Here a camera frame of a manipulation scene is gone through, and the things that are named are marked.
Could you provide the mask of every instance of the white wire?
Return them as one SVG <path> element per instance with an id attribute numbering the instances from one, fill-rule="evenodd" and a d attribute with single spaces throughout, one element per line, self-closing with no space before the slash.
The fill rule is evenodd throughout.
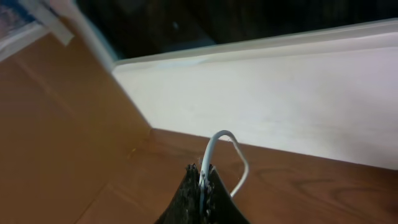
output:
<path id="1" fill-rule="evenodd" d="M 209 165 L 210 165 L 211 156 L 213 155 L 214 146 L 215 146 L 217 140 L 224 135 L 231 138 L 232 143 L 236 149 L 236 152 L 238 153 L 239 157 L 242 159 L 243 164 L 244 164 L 243 175 L 241 177 L 241 180 L 238 182 L 238 184 L 232 190 L 231 197 L 234 197 L 236 192 L 238 192 L 238 190 L 242 187 L 244 181 L 246 180 L 246 178 L 248 177 L 248 174 L 249 174 L 249 163 L 246 160 L 246 158 L 244 157 L 242 150 L 239 148 L 239 143 L 236 140 L 235 136 L 230 131 L 226 131 L 226 130 L 217 132 L 213 137 L 211 137 L 209 143 L 207 144 L 205 156 L 203 156 L 203 162 L 201 164 L 201 171 L 200 171 L 200 178 L 199 178 L 200 213 L 202 213 L 202 210 L 203 210 L 203 201 L 205 199 L 205 188 L 206 188 L 206 183 L 208 182 Z"/>

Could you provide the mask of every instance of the wooden surface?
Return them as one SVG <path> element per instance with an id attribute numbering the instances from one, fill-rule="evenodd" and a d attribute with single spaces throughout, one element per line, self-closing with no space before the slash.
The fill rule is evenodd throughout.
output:
<path id="1" fill-rule="evenodd" d="M 2 61 L 0 223 L 75 223 L 149 130 L 77 37 Z"/>
<path id="2" fill-rule="evenodd" d="M 207 142 L 153 129 L 77 224 L 154 223 Z M 251 223 L 398 223 L 395 170 L 254 146 L 243 150 L 250 173 L 234 201 Z M 230 142 L 217 143 L 212 164 L 233 189 L 243 164 Z"/>

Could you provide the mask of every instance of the white trim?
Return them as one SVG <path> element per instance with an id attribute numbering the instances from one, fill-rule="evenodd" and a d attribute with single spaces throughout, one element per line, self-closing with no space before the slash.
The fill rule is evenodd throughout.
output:
<path id="1" fill-rule="evenodd" d="M 352 39 L 329 40 L 280 47 L 265 47 L 250 50 L 213 53 L 193 57 L 171 58 L 149 62 L 126 63 L 116 66 L 116 68 L 113 70 L 113 73 L 117 74 L 130 72 L 131 70 L 143 69 L 186 67 L 201 63 L 250 60 L 256 58 L 290 57 L 296 55 L 327 54 L 334 52 L 382 49 L 390 47 L 398 47 L 398 32 L 372 35 L 367 37 L 357 37 Z"/>
<path id="2" fill-rule="evenodd" d="M 223 45 L 202 47 L 199 49 L 181 50 L 178 52 L 168 52 L 164 54 L 125 59 L 116 62 L 116 65 L 118 66 L 118 65 L 125 65 L 128 63 L 154 62 L 159 60 L 198 57 L 203 55 L 220 54 L 220 53 L 230 54 L 231 52 L 239 52 L 243 50 L 254 50 L 254 49 L 257 50 L 257 49 L 267 49 L 275 47 L 286 47 L 292 45 L 313 44 L 317 42 L 326 42 L 326 41 L 335 41 L 335 40 L 344 40 L 344 39 L 358 39 L 363 37 L 383 35 L 394 32 L 398 32 L 398 19 L 388 19 L 383 21 L 354 24 L 354 25 L 331 28 L 331 29 L 315 30 L 309 32 L 302 32 L 298 34 L 268 37 L 263 39 L 249 40 L 249 41 L 237 42 L 232 44 L 223 44 Z"/>
<path id="3" fill-rule="evenodd" d="M 46 28 L 36 22 L 27 24 L 21 29 L 21 32 L 6 37 L 0 41 L 0 62 L 49 32 Z"/>
<path id="4" fill-rule="evenodd" d="M 52 34 L 63 44 L 68 45 L 74 35 L 68 30 L 58 17 L 54 15 L 39 1 L 19 0 L 19 4 L 25 7 L 39 22 L 51 31 Z"/>

